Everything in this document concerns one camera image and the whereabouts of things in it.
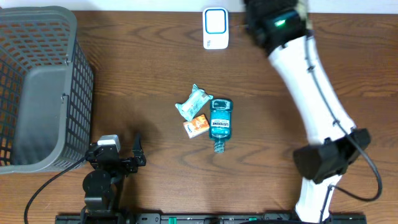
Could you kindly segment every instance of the wooden table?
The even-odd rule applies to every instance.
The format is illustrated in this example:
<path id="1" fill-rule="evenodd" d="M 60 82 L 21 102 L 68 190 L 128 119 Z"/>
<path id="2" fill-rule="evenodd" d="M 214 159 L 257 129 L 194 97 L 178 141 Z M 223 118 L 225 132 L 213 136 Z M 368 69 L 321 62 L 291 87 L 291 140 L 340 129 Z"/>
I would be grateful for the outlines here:
<path id="1" fill-rule="evenodd" d="M 122 205 L 141 212 L 255 213 L 290 210 L 301 177 L 292 152 L 307 144 L 299 113 L 264 51 L 232 14 L 226 50 L 202 46 L 201 13 L 75 12 L 78 39 L 95 68 L 92 141 L 118 134 L 123 155 L 143 135 L 147 166 L 130 176 Z M 373 139 L 367 152 L 384 181 L 374 203 L 336 192 L 331 211 L 364 212 L 368 223 L 398 222 L 398 16 L 314 14 L 318 50 L 342 104 Z M 174 107 L 196 83 L 234 101 L 233 137 L 224 154 L 207 134 L 189 140 Z M 208 105 L 201 113 L 209 115 Z M 53 223 L 84 206 L 90 166 L 65 174 L 35 200 L 30 223 Z M 54 173 L 0 175 L 0 222 L 22 223 L 27 201 Z M 341 186 L 376 192 L 364 159 Z"/>

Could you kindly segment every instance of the basket bottom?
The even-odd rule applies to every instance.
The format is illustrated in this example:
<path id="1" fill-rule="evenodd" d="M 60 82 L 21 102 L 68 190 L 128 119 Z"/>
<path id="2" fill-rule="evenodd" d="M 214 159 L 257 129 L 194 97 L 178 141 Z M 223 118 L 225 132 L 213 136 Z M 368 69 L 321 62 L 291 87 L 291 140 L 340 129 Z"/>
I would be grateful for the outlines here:
<path id="1" fill-rule="evenodd" d="M 17 117 L 12 165 L 35 164 L 55 148 L 66 67 L 41 66 L 25 77 Z"/>

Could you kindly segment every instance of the mouthwash bottle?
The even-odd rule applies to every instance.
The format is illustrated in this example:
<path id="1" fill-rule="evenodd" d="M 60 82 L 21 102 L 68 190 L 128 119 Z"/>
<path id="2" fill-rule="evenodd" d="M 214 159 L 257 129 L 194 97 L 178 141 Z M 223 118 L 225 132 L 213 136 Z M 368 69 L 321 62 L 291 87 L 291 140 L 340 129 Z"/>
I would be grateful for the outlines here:
<path id="1" fill-rule="evenodd" d="M 210 102 L 210 139 L 214 140 L 214 152 L 223 153 L 225 142 L 231 138 L 231 100 L 214 99 Z"/>

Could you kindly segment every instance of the blue square outline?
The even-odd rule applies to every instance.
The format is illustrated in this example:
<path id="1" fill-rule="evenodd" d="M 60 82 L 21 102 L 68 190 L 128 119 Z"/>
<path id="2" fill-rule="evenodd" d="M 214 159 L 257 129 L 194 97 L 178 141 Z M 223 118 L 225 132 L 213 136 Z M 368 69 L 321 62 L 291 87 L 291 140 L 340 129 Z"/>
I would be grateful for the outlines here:
<path id="1" fill-rule="evenodd" d="M 223 32 L 208 32 L 207 31 L 207 15 L 206 14 L 208 11 L 223 11 L 223 13 L 224 13 L 224 31 Z M 224 9 L 207 9 L 206 10 L 206 12 L 205 12 L 205 30 L 206 30 L 206 33 L 208 33 L 208 34 L 224 34 L 226 32 L 226 12 Z"/>

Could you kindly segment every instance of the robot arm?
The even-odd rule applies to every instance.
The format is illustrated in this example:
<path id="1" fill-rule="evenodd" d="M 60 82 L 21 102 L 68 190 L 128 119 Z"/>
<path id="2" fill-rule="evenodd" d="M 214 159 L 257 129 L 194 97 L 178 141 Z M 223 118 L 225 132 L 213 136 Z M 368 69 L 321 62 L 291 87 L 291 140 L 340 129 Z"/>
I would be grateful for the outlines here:
<path id="1" fill-rule="evenodd" d="M 359 156 L 346 135 L 362 148 L 370 143 L 370 136 L 366 129 L 356 129 L 333 91 L 308 28 L 305 5 L 290 0 L 245 3 L 248 31 L 269 54 L 307 132 L 309 146 L 294 152 L 295 164 L 303 176 L 295 211 L 303 222 L 324 221 L 329 217 L 333 195 L 330 186 L 338 184 L 348 165 Z"/>

